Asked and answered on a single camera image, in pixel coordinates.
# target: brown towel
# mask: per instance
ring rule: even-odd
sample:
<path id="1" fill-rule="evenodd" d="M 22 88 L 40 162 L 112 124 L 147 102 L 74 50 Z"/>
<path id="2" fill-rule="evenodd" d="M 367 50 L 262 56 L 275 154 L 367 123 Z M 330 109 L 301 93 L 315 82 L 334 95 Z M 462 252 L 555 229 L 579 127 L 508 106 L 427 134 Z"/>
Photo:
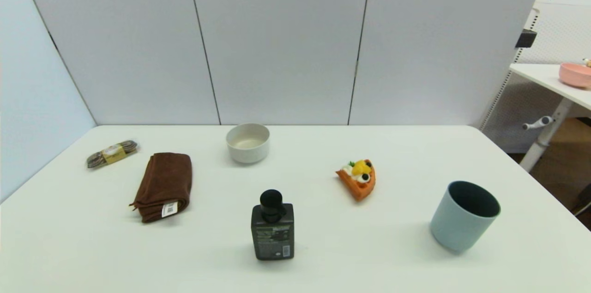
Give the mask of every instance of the brown towel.
<path id="1" fill-rule="evenodd" d="M 193 171 L 191 158 L 165 152 L 150 157 L 142 183 L 132 204 L 139 209 L 142 223 L 162 219 L 162 206 L 179 201 L 179 211 L 188 205 Z"/>

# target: black bottle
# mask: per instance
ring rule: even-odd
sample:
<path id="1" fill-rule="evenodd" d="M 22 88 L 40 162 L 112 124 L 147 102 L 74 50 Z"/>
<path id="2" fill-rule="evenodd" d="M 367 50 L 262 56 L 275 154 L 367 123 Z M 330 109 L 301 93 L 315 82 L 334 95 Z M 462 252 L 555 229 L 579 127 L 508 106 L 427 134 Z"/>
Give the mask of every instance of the black bottle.
<path id="1" fill-rule="evenodd" d="M 260 205 L 253 208 L 251 230 L 258 259 L 294 257 L 294 207 L 283 203 L 277 190 L 269 189 L 260 195 Z"/>

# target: bundled cable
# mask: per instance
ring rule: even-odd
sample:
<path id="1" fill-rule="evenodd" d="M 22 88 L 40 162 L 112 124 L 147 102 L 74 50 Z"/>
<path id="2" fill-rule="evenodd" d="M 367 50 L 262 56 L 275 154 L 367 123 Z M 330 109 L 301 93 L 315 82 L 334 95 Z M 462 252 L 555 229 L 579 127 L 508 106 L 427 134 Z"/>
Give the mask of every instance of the bundled cable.
<path id="1" fill-rule="evenodd" d="M 106 148 L 105 150 L 95 152 L 86 159 L 86 166 L 88 168 L 96 168 L 112 164 L 133 154 L 138 150 L 138 144 L 132 140 L 125 140 L 124 142 Z"/>

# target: light blue cup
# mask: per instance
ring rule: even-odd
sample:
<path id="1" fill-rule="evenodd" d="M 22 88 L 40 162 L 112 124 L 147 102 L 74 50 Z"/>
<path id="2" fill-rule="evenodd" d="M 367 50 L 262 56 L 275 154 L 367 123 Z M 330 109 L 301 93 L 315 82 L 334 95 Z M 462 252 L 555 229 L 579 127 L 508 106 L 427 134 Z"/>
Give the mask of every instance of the light blue cup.
<path id="1" fill-rule="evenodd" d="M 431 232 L 444 247 L 461 253 L 472 247 L 501 212 L 490 192 L 466 181 L 454 181 L 431 220 Z"/>

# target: toy pizza slice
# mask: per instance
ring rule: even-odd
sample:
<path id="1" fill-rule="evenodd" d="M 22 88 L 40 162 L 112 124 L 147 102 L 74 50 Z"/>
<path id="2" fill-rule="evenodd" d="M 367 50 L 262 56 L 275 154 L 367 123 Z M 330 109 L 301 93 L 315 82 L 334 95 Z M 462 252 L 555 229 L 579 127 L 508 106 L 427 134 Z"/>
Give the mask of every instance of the toy pizza slice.
<path id="1" fill-rule="evenodd" d="M 369 159 L 349 162 L 336 172 L 357 202 L 366 198 L 375 186 L 375 169 Z"/>

